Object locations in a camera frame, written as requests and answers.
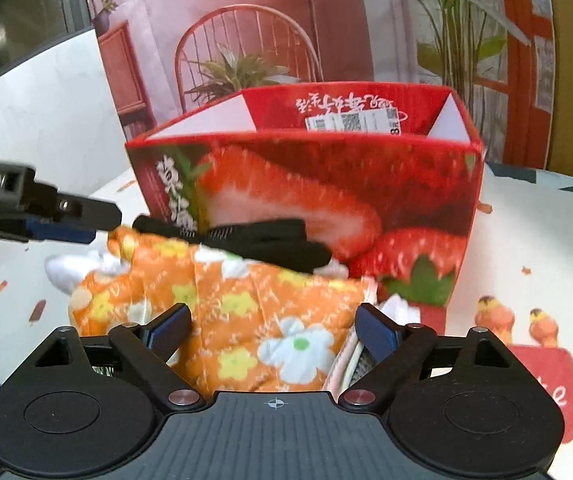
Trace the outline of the orange floral cloth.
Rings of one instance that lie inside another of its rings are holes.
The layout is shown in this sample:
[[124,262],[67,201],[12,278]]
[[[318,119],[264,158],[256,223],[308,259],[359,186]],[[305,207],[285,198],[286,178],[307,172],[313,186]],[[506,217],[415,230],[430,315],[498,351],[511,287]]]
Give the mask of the orange floral cloth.
[[206,398],[337,388],[335,370],[357,344],[357,308],[377,291],[369,278],[299,273],[128,226],[108,236],[108,252],[125,270],[89,272],[70,295],[70,322],[101,336],[185,304],[192,332],[172,337],[168,361]]

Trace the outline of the black dotted glove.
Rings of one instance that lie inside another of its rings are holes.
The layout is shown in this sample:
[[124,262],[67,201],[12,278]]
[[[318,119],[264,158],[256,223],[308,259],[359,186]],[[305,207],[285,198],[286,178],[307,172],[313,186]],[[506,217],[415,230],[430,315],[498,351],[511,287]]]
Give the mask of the black dotted glove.
[[190,244],[231,252],[244,259],[270,263],[301,273],[313,273],[332,259],[323,243],[308,240],[302,219],[288,218],[215,226],[206,233],[139,216],[132,227],[143,234],[179,238]]

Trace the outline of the white cloth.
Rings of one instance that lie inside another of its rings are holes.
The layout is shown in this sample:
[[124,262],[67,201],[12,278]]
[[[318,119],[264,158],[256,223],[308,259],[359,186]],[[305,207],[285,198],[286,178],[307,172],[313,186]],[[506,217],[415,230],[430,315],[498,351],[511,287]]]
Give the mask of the white cloth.
[[111,278],[129,269],[128,262],[100,246],[91,246],[82,252],[53,254],[44,259],[44,272],[50,284],[66,295],[70,295],[89,273],[99,272]]

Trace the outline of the printed living room backdrop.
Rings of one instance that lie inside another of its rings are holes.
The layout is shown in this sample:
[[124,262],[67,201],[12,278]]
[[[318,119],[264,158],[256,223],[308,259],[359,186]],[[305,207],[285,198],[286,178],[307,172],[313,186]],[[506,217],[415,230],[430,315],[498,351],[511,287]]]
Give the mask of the printed living room backdrop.
[[87,0],[127,138],[268,82],[445,84],[490,162],[546,165],[550,0]]

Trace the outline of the red strawberry cardboard box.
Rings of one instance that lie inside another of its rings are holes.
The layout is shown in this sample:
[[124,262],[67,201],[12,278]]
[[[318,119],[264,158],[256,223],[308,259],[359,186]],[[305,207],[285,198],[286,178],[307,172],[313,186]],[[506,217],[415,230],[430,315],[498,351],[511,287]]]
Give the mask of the red strawberry cardboard box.
[[483,143],[454,90],[349,81],[239,90],[126,144],[154,217],[205,233],[293,218],[382,297],[445,307]]

